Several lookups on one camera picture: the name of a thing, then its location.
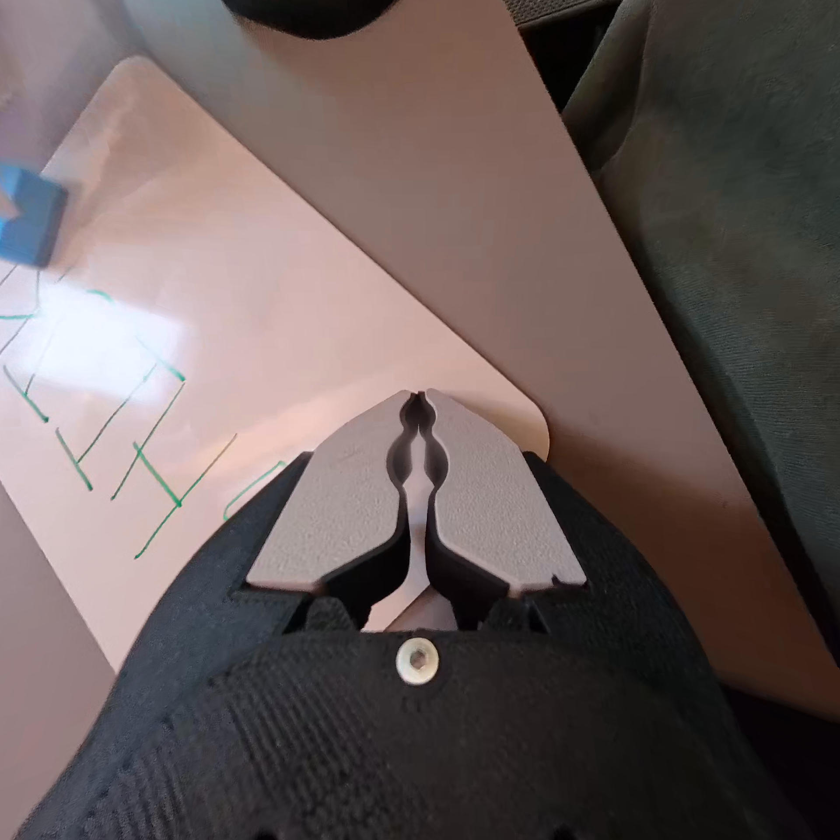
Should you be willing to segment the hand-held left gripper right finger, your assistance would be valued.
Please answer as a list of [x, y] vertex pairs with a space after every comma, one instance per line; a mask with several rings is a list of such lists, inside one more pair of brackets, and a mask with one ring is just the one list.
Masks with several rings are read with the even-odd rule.
[[586, 575], [520, 447], [499, 427], [435, 389], [427, 406], [426, 534], [465, 566], [513, 597]]

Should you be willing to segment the white whiteboard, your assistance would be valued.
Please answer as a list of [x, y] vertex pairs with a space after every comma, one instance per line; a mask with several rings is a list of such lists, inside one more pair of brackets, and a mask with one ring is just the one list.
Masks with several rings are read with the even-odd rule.
[[402, 389], [546, 456], [541, 411], [147, 59], [43, 171], [47, 269], [2, 262], [2, 485], [110, 666], [285, 465]]

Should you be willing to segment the blue whiteboard eraser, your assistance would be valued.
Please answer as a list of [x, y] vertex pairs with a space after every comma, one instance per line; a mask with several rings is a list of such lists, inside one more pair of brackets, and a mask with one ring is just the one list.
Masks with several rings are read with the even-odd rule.
[[1, 187], [1, 259], [46, 268], [67, 207], [67, 189], [5, 161], [1, 163]]

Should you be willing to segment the black honeycomb pad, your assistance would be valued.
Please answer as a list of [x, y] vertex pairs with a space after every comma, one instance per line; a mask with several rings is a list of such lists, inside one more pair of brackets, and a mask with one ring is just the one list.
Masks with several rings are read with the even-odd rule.
[[235, 16], [302, 39], [351, 35], [380, 18], [395, 1], [223, 1]]

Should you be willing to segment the grey mesh chair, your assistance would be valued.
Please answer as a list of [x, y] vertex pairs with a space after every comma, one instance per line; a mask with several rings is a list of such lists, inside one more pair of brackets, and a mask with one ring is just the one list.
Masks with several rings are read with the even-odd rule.
[[620, 1], [504, 1], [519, 30], [549, 25], [583, 14], [614, 9]]

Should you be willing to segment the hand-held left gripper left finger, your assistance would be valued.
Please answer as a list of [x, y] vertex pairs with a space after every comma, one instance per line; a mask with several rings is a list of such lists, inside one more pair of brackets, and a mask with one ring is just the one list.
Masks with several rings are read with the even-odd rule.
[[312, 452], [248, 571], [248, 584], [322, 591], [407, 525], [404, 484], [417, 425], [397, 392], [339, 427]]

